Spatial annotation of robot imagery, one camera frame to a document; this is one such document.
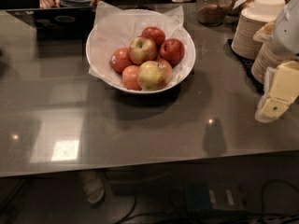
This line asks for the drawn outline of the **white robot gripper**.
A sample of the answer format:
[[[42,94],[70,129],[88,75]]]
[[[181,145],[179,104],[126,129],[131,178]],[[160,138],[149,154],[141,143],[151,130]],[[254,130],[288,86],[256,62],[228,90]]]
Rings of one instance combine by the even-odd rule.
[[[278,14],[253,36],[257,42],[272,38],[273,51],[284,59],[299,59],[299,0],[290,0]],[[268,67],[264,75],[264,94],[255,119],[268,123],[279,119],[299,97],[299,62],[287,61]]]

